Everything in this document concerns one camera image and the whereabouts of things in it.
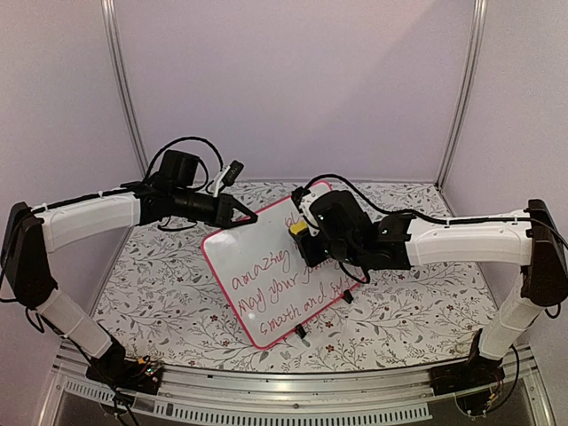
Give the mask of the yellow whiteboard eraser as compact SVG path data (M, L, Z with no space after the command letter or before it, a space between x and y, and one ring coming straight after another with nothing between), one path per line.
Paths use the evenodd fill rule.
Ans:
M300 238L304 235L310 235L309 226L305 221L299 221L292 224L288 229L289 234L294 238Z

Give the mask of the pink framed whiteboard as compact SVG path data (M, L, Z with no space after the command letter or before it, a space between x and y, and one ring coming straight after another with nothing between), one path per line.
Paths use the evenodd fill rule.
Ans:
M328 259L308 267L288 233L301 221L290 197L257 211L253 225L216 231L201 251L250 342L267 349L354 290L361 272Z

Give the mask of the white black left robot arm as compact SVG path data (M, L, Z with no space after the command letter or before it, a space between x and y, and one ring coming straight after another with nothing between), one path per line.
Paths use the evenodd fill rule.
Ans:
M39 333L51 328L88 360L95 379L123 385L133 374L145 375L126 356L125 348L94 321L51 274L48 255L67 245L116 229L149 225L181 217L192 224L218 229L254 224L257 215L225 189L244 166L233 161L219 165L215 177L195 185L203 160L176 150L177 138L163 146L139 181L52 204L12 206L1 248L1 280L12 289L11 303L24 307L28 322Z

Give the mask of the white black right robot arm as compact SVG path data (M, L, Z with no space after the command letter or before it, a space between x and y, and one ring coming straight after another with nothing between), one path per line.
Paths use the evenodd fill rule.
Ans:
M546 203L485 217L431 217L415 209L388 211L353 184L321 192L310 181L291 200L302 217L289 234L302 259L315 267L335 260L342 271L410 270L441 262L516 264L515 286L496 317L477 332L459 368L465 386L477 387L538 316L567 297L567 242Z

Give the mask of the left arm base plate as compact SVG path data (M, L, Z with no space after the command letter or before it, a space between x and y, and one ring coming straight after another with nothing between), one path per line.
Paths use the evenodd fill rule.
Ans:
M157 395L162 385L164 363L157 360L124 360L118 372L111 373L109 367L100 363L89 366L86 377L94 382L103 383L112 390L127 390Z

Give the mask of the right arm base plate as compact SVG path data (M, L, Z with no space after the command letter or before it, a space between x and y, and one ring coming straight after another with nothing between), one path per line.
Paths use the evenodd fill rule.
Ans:
M428 374L430 387L436 396L497 383L505 377L501 360L483 357L432 367L428 370Z

